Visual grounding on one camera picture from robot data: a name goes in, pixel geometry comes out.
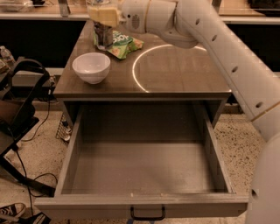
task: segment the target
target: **bowl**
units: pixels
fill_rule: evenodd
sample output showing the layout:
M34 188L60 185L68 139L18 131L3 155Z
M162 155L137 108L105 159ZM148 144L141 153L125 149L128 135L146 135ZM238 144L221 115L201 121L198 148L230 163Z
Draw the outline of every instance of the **bowl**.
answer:
M110 58L103 53L89 52L77 57L72 67L83 81L96 84L106 78L110 69Z

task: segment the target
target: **cable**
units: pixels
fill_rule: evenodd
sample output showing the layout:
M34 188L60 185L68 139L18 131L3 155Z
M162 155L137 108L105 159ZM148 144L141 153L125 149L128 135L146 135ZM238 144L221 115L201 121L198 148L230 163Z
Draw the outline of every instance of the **cable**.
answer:
M27 178L27 172L26 172L26 169L25 169L25 165L24 165L24 162L23 160L21 159L21 157L19 156L19 153L18 153L18 150L16 150L16 153L17 153L17 157L20 161L20 164L22 165L23 169L24 169L24 175L25 177ZM34 212L33 212L33 208L32 208L32 192L30 190L30 187L27 185L27 190L28 190L28 195L29 195L29 201L30 201L30 209L31 209L31 215L33 216L34 215Z
M37 176L36 178L34 178L33 180L39 179L39 178L44 177L44 176L46 176L46 175L51 175L51 176L53 176L54 179L55 179L55 185L58 184L59 181L58 181L57 177L55 177L55 175L54 175L53 173L50 173L50 172L47 172L47 173L43 173L43 174L41 174L41 175L38 175L38 176ZM34 195L34 194L31 192L31 196L33 196L34 198L40 198L40 197L43 197L43 196L46 196L46 195L45 195L45 194Z
M44 98L44 97L37 97L36 98L38 101L40 102L50 102L50 103L56 103L58 102L55 98L53 100L49 100L48 98Z
M31 140L33 140L34 137L36 136L37 131L39 130L39 128L46 122L47 118L49 117L49 115L50 115L50 108L51 108L51 101L50 101L50 99L51 99L52 86L53 86L53 84L50 85L49 92L48 92L47 115L46 115L46 118L45 118L44 121L37 127L37 129L35 130L35 133L34 133L34 135L32 136L32 138L26 139L26 140L22 139L21 141L23 141L23 142L30 142Z

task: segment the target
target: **chair leg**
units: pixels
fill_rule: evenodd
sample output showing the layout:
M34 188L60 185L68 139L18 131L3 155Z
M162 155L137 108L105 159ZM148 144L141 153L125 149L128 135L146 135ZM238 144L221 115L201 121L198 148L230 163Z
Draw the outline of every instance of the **chair leg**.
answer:
M42 184L36 180L30 179L22 175L10 162L8 162L4 156L0 157L0 165L11 174L19 183L29 186L34 190L43 193L49 197L54 196L55 188Z

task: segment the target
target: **chair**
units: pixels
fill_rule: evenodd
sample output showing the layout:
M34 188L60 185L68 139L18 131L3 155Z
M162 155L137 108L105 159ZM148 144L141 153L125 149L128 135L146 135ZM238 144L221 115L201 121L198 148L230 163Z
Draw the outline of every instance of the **chair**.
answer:
M12 97L12 78L19 71L42 74L28 96L23 100ZM39 119L34 116L33 100L49 80L49 73L36 60L19 58L13 68L0 80L0 165L19 183L52 197L55 189L22 175L4 155L18 150L17 142L31 130Z

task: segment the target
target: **floor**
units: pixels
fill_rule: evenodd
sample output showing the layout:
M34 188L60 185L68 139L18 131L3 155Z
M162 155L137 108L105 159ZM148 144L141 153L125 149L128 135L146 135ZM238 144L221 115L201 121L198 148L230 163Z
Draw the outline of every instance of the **floor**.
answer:
M41 125L33 140L19 143L19 155L24 162L29 178L34 179L43 173L52 173L56 177L60 175L67 145L57 138L62 112L57 110L59 105L52 105L47 120ZM239 194L249 193L250 182L259 152L264 145L263 139L255 131L252 124L242 113L236 113L236 109L228 107L220 116L214 131L218 138L223 159L227 166L229 177L234 189ZM40 105L36 112L40 123L47 116L47 105ZM31 130L25 140L32 138L36 127ZM14 152L9 152L7 158L21 172L23 168ZM39 179L51 186L55 186L53 176L45 176ZM0 169L0 206L15 202L24 202L28 210L24 217L31 215L28 191L24 186L16 185L8 179L8 176ZM200 223L200 224L242 224L245 223L246 213L234 218L191 218L191 219L165 219L159 221L162 224ZM52 220L51 223L101 223L120 224L131 223L131 220Z

